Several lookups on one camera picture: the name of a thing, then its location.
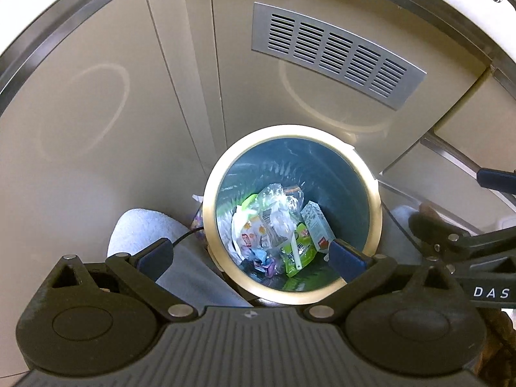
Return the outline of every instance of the white plastic stick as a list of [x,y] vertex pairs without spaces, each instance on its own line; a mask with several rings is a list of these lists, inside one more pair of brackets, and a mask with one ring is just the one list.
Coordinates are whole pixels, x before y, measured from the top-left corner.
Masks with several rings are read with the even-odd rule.
[[299,258],[299,250],[297,249],[296,233],[295,232],[292,235],[291,247],[292,247],[293,262],[296,264],[296,269],[297,270],[301,270],[301,269],[303,269],[303,265],[301,265],[301,259]]

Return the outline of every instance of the gray cloth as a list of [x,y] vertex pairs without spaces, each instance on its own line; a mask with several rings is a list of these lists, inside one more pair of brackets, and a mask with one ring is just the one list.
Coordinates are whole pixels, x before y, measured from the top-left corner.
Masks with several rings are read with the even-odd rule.
[[[131,209],[118,220],[107,255],[135,254],[156,240],[175,241],[188,228],[165,214],[147,209]],[[174,249],[174,262],[156,283],[199,313],[208,305],[251,307],[220,277],[220,271],[195,236],[187,237]]]

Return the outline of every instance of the white box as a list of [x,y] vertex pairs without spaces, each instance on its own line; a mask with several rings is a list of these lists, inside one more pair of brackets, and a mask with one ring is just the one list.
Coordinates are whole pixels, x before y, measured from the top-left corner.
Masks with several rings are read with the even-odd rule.
[[328,253],[330,243],[335,240],[335,235],[331,231],[330,225],[321,211],[319,205],[309,201],[301,211],[306,228],[314,241],[318,252]]

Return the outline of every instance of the black cable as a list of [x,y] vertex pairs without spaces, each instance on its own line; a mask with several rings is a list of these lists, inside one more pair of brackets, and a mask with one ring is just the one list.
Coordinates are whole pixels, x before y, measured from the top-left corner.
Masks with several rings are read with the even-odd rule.
[[181,243],[185,238],[188,236],[191,236],[193,233],[196,233],[197,231],[204,230],[204,227],[197,227],[193,230],[190,230],[189,232],[183,234],[180,238],[178,238],[174,243],[172,243],[172,249],[176,247],[179,243]]

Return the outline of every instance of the metal bolt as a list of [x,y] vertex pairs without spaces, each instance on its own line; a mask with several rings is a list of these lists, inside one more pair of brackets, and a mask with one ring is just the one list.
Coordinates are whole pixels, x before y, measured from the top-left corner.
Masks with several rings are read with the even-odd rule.
[[335,314],[334,310],[327,305],[314,305],[308,312],[312,317],[318,319],[329,318]]
[[193,311],[194,308],[188,304],[175,304],[168,307],[168,314],[172,317],[188,317]]

